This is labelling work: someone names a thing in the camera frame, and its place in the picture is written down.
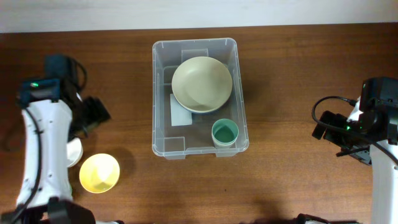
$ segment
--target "yellow bowl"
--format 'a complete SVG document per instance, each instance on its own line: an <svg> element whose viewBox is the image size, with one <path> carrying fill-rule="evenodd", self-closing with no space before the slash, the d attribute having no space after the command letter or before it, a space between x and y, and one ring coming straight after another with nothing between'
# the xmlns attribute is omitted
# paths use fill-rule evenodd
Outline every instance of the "yellow bowl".
<svg viewBox="0 0 398 224"><path fill-rule="evenodd" d="M95 194L110 190L118 182L119 176L119 164L108 154L91 156L83 163L79 173L81 185Z"/></svg>

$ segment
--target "wood grain surface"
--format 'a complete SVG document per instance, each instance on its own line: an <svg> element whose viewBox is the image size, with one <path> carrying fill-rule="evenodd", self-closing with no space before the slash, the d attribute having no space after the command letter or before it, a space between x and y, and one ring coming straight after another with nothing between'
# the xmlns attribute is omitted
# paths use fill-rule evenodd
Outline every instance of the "wood grain surface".
<svg viewBox="0 0 398 224"><path fill-rule="evenodd" d="M250 146L234 157L157 157L151 149L152 44L232 37L239 62ZM89 73L83 96L97 96L112 120L83 140L69 169L76 203L98 220L126 223L249 223L299 213L369 223L372 168L311 137L310 110L327 95L357 98L363 80L398 78L398 24L274 26L0 34L0 211L15 207L24 170L24 128L15 106L20 82L42 77L44 56L63 53ZM339 101L320 105L348 115ZM113 155L121 178L91 194L78 180L82 162Z"/></svg>

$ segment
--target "green cup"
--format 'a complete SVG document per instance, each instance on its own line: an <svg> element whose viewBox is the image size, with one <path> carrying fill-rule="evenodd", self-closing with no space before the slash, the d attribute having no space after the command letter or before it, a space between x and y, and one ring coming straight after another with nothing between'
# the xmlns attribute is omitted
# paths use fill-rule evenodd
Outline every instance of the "green cup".
<svg viewBox="0 0 398 224"><path fill-rule="evenodd" d="M211 137L217 149L230 148L238 138L239 128L230 119L219 119L211 128Z"/></svg>

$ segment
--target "black cable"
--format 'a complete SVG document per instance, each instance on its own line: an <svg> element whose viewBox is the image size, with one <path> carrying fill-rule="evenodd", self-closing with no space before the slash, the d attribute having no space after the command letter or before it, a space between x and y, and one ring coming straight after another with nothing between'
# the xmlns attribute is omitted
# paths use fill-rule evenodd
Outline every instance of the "black cable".
<svg viewBox="0 0 398 224"><path fill-rule="evenodd" d="M363 152L363 151L367 151L369 150L368 147L366 148L361 148L361 149L353 149L353 150L344 150L342 152L339 152L336 154L337 157L341 157L341 156L348 156L354 153L358 153L358 152Z"/></svg>
<svg viewBox="0 0 398 224"><path fill-rule="evenodd" d="M81 63L79 63L78 61L76 61L75 59L73 59L73 58L71 58L71 60L74 60L75 61L75 63L79 66L79 68L81 69L81 71L83 72L83 84L81 84L80 86L79 86L79 92L80 91L83 91L85 88L86 88L86 84L87 84L87 71L86 71L86 69L84 68L84 66L81 64Z"/></svg>
<svg viewBox="0 0 398 224"><path fill-rule="evenodd" d="M333 126L333 125L330 125L330 124L326 124L326 123L320 121L320 120L317 118L317 116L315 115L315 110L316 110L317 106L318 106L322 101L325 101L325 100L328 100L328 99L343 100L343 101L349 103L351 106L352 106L352 105L355 105L354 102L356 102L356 100L350 100L350 99L347 99L347 98L344 98L344 97L340 97L340 96L327 96L327 97L324 97L324 98L318 100L318 102L316 102L316 103L314 104L313 108L312 108L312 119L313 119L316 123L322 125L322 126L325 127L325 128L328 128L328 129L330 129L330 130L332 130L332 131L337 131L337 132L340 132L340 133L343 133L343 134L348 134L348 135L350 135L350 136L352 136L352 137L358 138L358 139L360 139L360 140L366 141L367 143L376 146L376 147L377 147L378 149L380 149L380 151L382 151L385 155L387 155L388 157L390 157L390 159L392 159L392 161L394 161L394 163L398 166L398 159L397 159L393 154L391 154L391 152L389 152L387 149L385 149L384 147L382 147L379 143L377 143L377 142L375 142L375 141L373 141L373 140L367 138L367 137L366 137L365 135L363 135L363 134L355 133L355 132L351 132L351 131L347 131L347 130L345 130L344 128L338 128L338 127L336 127L336 126Z"/></svg>
<svg viewBox="0 0 398 224"><path fill-rule="evenodd" d="M24 110L26 111L26 113L29 115L29 117L33 121L33 124L36 129L35 133L37 135L37 144L38 144L37 174L36 174L35 184L31 190L29 198L26 200L26 202L24 204L18 206L17 210L14 213L15 215L11 220L11 224L15 223L21 217L24 210L27 209L27 206L35 197L37 190L39 189L40 176L42 174L42 139L40 137L40 134L42 132L40 131L39 124L37 123L36 119L33 117L32 113L27 108L25 108Z"/></svg>

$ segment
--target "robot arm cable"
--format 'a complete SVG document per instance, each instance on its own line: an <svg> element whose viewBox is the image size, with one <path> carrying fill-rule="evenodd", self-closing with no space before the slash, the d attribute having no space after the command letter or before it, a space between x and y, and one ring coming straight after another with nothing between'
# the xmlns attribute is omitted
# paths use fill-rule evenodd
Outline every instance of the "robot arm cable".
<svg viewBox="0 0 398 224"><path fill-rule="evenodd" d="M29 203L35 197L35 195L37 193L37 190L39 189L40 176L41 176L41 173L42 173L42 140L41 140L41 137L40 137L41 131L40 131L40 128L39 128L39 124L37 123L36 119L33 117L32 113L27 108L25 108L24 110L29 115L29 117L31 118L31 120L33 121L33 124L35 126L35 132L36 132L36 135L37 135L37 142L38 142L38 153L39 153L38 158L39 158L39 160L37 161L38 162L38 164L37 164L38 168L37 168L35 184L34 184L32 190L31 190L29 198L26 200L26 202L24 204L18 206L17 212L15 213L15 215L14 215L12 221L11 221L11 224L15 223L18 220L18 218L20 218L20 216L22 215L24 210L27 208Z"/></svg>
<svg viewBox="0 0 398 224"><path fill-rule="evenodd" d="M87 71L84 68L84 66L78 62L77 60L71 58L71 60L74 60L75 63L77 64L77 66L81 69L81 71L83 72L83 84L81 84L80 86L78 86L79 92L83 91L86 88L86 84L87 84Z"/></svg>

